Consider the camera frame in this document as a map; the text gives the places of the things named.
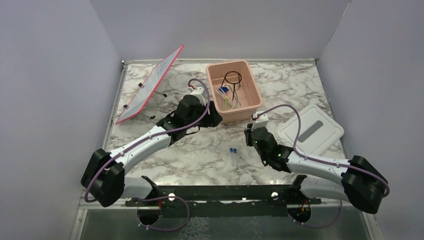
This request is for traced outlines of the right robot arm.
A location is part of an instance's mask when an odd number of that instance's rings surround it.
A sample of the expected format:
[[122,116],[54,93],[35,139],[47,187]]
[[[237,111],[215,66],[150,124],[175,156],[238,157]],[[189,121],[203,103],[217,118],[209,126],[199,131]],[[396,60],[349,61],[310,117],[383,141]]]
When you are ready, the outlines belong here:
[[296,152],[293,147],[277,143],[266,127],[254,128],[252,123],[244,134],[247,146],[255,148],[264,166],[307,175],[288,190],[289,199],[296,204],[307,198],[327,198],[349,202],[362,212],[375,214],[390,193],[388,181],[362,156],[330,159]]

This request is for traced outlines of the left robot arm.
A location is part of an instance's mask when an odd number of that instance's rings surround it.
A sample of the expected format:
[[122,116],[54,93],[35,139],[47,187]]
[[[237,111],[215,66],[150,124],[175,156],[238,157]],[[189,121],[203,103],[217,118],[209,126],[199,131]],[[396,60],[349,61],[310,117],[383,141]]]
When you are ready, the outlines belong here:
[[139,199],[144,205],[152,205],[157,200],[155,184],[148,177],[128,177],[129,171],[187,136],[188,129],[217,127],[222,120],[213,101],[202,104],[197,96],[185,95],[176,110],[159,120],[143,136],[114,150],[100,148],[92,154],[81,178],[81,185],[85,188],[84,200],[98,202],[103,207],[124,198]]

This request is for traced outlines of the metal crucible tongs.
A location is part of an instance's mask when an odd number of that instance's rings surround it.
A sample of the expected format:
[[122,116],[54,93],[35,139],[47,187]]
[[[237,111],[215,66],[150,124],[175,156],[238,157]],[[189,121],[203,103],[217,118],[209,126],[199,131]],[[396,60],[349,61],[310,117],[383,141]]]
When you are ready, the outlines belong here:
[[237,94],[237,91],[236,90],[234,90],[234,92],[233,92],[233,102],[234,102],[234,105],[233,105],[232,109],[238,109],[238,108],[242,108],[243,107],[241,105],[241,102],[240,102],[239,98],[238,98],[238,94]]

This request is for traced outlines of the pink plastic bin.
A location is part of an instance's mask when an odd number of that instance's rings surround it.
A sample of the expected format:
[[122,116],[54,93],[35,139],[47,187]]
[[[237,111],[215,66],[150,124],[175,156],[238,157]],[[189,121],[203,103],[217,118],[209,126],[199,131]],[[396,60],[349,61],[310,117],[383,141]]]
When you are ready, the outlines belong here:
[[[246,60],[209,64],[206,66],[206,74],[215,109],[222,117],[223,124],[247,120],[263,105],[260,90]],[[229,92],[223,94],[219,91],[220,87],[227,87]],[[232,109],[234,90],[241,108]],[[230,110],[226,110],[225,95],[230,98]]]

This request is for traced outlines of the green red yellow stirring rods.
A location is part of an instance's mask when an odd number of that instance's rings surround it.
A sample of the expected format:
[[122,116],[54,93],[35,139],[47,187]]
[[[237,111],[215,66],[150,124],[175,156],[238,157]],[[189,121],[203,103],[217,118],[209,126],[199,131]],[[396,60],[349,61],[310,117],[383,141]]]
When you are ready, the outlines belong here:
[[225,95],[224,101],[225,101],[225,109],[226,110],[230,110],[231,107],[232,107],[232,105],[231,105],[231,99],[227,95]]

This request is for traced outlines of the two blue capped vials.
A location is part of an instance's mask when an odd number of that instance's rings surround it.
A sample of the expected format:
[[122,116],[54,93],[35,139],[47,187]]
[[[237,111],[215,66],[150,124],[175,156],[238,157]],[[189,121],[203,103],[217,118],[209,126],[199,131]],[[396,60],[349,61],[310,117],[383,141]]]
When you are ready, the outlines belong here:
[[237,165],[237,149],[236,148],[230,148],[230,162],[232,164],[232,166],[236,166]]

